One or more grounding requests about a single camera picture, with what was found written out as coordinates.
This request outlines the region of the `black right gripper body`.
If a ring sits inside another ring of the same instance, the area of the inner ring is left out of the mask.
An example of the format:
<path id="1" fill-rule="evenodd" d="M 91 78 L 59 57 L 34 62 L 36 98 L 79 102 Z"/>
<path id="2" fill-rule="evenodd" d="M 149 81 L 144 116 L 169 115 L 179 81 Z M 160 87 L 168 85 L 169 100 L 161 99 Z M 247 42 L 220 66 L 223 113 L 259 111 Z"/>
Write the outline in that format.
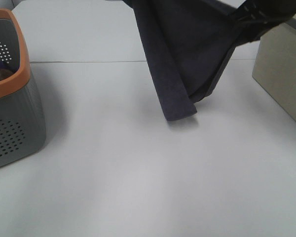
<path id="1" fill-rule="evenodd" d="M 296 0 L 245 0 L 228 10 L 233 22 L 232 43 L 237 47 L 260 38 L 296 14 Z"/>

